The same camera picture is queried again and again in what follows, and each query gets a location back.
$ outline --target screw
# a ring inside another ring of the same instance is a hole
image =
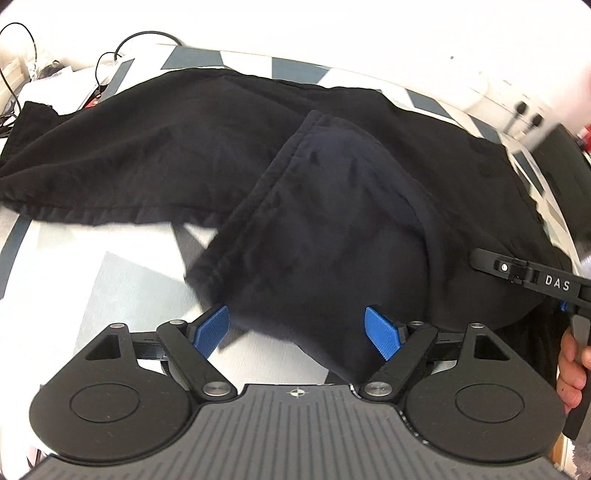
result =
[[[392,393],[392,387],[386,382],[371,382],[365,385],[365,393],[371,397],[385,397]]]
[[[226,382],[209,382],[203,387],[203,393],[210,397],[223,397],[232,391],[232,387]]]

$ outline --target black fabric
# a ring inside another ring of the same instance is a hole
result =
[[[543,296],[468,266],[479,247],[570,269],[504,147],[379,92],[180,70],[68,118],[27,103],[0,160],[0,198],[34,219],[219,228],[187,272],[204,305],[348,381],[382,363],[369,304],[450,330],[518,322],[509,343],[537,338],[524,356],[556,370],[556,305],[532,316]]]
[[[569,325],[570,316],[560,311],[558,301],[547,297],[519,322],[495,333],[556,387],[560,339]]]
[[[0,12],[10,5],[11,2],[12,0],[0,0]]]
[[[564,126],[552,130],[532,152],[548,181],[580,255],[591,251],[591,168]]]

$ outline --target black cable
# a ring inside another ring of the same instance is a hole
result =
[[[35,68],[36,68],[37,67],[37,44],[35,43],[35,38],[33,37],[33,34],[31,33],[31,30],[29,30],[25,24],[22,24],[20,22],[10,22],[8,25],[4,25],[4,27],[2,28],[2,30],[0,30],[0,35],[2,35],[2,32],[4,30],[6,30],[8,27],[10,27],[11,25],[20,25],[22,28],[24,28],[25,30],[27,30],[27,33],[29,34],[29,36],[31,37],[31,40],[33,41],[33,49],[35,50]],[[2,69],[0,69],[0,76],[2,77],[2,80],[4,81],[4,85],[6,85],[6,87],[8,88],[8,91],[10,92],[10,94],[17,101],[18,112],[20,113],[22,111],[21,102],[18,101],[18,97],[14,93],[14,90],[12,90],[12,88],[10,87],[10,85],[8,83],[8,80],[6,80],[6,77],[4,76],[4,72],[2,71]]]
[[[9,118],[13,118],[13,117],[16,118],[16,116],[14,115],[14,112],[3,113],[2,115],[0,115],[0,127],[3,126]]]
[[[12,128],[0,128],[0,138],[8,138]]]
[[[96,62],[96,67],[95,67],[95,80],[96,80],[96,84],[98,85],[98,88],[100,88],[99,74],[98,74],[99,64],[100,64],[100,61],[102,60],[102,58],[109,53],[114,53],[115,55],[119,55],[119,57],[121,57],[121,55],[119,53],[115,53],[114,51],[106,51],[105,53],[103,53],[99,57],[99,60]]]
[[[12,124],[0,127],[0,134],[9,134],[12,131]]]
[[[135,37],[139,37],[140,35],[162,35],[163,37],[167,37],[170,38],[171,40],[175,41],[176,44],[178,46],[182,46],[183,42],[181,42],[177,37],[175,37],[174,35],[171,35],[170,33],[166,33],[166,32],[160,32],[157,30],[146,30],[143,32],[137,32],[134,33],[133,35],[130,35],[129,37],[127,37],[123,42],[121,42],[119,44],[119,46],[115,49],[115,51],[113,52],[113,61],[117,60],[117,55],[119,54],[119,50],[121,49],[121,47],[129,40],[131,40],[132,38]]]

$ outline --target power cord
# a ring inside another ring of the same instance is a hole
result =
[[[103,53],[100,57],[99,60],[96,62],[96,66],[95,66],[95,80],[96,80],[96,84],[98,85],[98,89],[100,90],[100,82],[99,82],[99,76],[98,76],[98,71],[99,71],[99,64],[100,61],[102,60],[102,58],[109,54],[112,53],[113,54],[113,61],[117,61],[117,57],[121,58],[123,55],[121,55],[119,53],[119,50],[121,49],[121,47],[123,45],[125,45],[125,43],[127,43],[129,40],[131,40],[132,38],[135,37],[139,37],[140,35],[161,35],[163,37],[167,37],[170,38],[171,40],[173,40],[178,46],[182,46],[183,42],[181,42],[177,37],[175,37],[174,35],[171,35],[170,33],[166,33],[166,32],[161,32],[158,30],[145,30],[142,32],[137,32],[134,33],[133,35],[130,35],[129,37],[127,37],[123,42],[121,42],[119,44],[119,46],[117,46],[117,48],[115,49],[115,51],[106,51],[105,53]]]
[[[119,53],[115,53],[114,51],[106,51],[105,53],[103,53],[103,54],[102,54],[102,55],[99,57],[99,59],[98,59],[98,60],[97,60],[97,62],[96,62],[96,67],[95,67],[95,80],[96,80],[96,84],[98,85],[98,88],[100,88],[99,74],[98,74],[98,71],[99,71],[99,64],[100,64],[100,61],[103,59],[103,57],[104,57],[105,55],[108,55],[109,53],[113,53],[114,55],[116,55],[116,56],[117,56],[117,55],[119,55],[119,57],[121,57],[121,55],[120,55]]]
[[[161,35],[163,37],[170,38],[171,40],[173,40],[174,42],[176,42],[176,44],[179,47],[181,47],[183,45],[183,42],[181,42],[177,37],[175,37],[174,35],[171,35],[170,33],[161,32],[161,31],[158,31],[158,30],[145,30],[143,32],[134,33],[133,35],[130,35],[129,37],[127,37],[123,42],[121,42],[119,44],[119,46],[113,52],[113,61],[117,60],[117,55],[119,54],[119,50],[121,49],[121,47],[123,45],[125,45],[125,43],[127,43],[132,38],[139,37],[140,35]]]
[[[8,25],[5,25],[2,30],[0,30],[0,35],[2,35],[2,32],[4,32],[4,30],[6,30],[11,25],[20,25],[22,28],[27,30],[27,33],[29,34],[29,36],[31,37],[31,40],[33,41],[33,49],[35,50],[35,65],[36,65],[37,64],[37,44],[35,43],[35,38],[33,37],[33,34],[31,33],[31,31],[27,28],[27,26],[25,24],[22,24],[20,22],[10,22]],[[4,72],[2,71],[2,69],[0,69],[0,76],[2,77],[2,81],[4,82],[4,85],[6,85],[6,88],[8,89],[10,94],[14,97],[14,99],[18,105],[18,111],[20,112],[22,110],[21,103],[18,101],[18,97],[14,93],[14,90],[12,90],[12,88],[10,87],[8,80],[6,80],[6,77],[4,76]]]

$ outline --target ribbed rubber surface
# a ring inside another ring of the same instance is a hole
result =
[[[175,444],[127,465],[69,465],[49,457],[28,480],[547,480],[565,479],[545,459],[475,466],[424,445],[397,411],[356,398],[348,386],[251,385],[203,407]]]

